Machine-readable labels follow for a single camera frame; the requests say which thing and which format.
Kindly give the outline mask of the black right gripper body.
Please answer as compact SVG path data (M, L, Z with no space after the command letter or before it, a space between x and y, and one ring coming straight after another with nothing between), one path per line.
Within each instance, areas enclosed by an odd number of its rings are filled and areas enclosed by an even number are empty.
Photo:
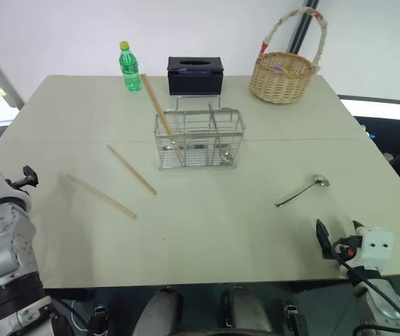
M357 249L362 245L361 236L349 236L339 239L336 245L337 256L341 260L352 260L356 254Z

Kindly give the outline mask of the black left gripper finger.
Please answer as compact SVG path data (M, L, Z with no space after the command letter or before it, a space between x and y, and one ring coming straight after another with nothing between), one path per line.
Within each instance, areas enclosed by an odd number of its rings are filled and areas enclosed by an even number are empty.
M36 187L38 185L38 176L36 172L29 165L24 166L22 171L24 174L22 186Z

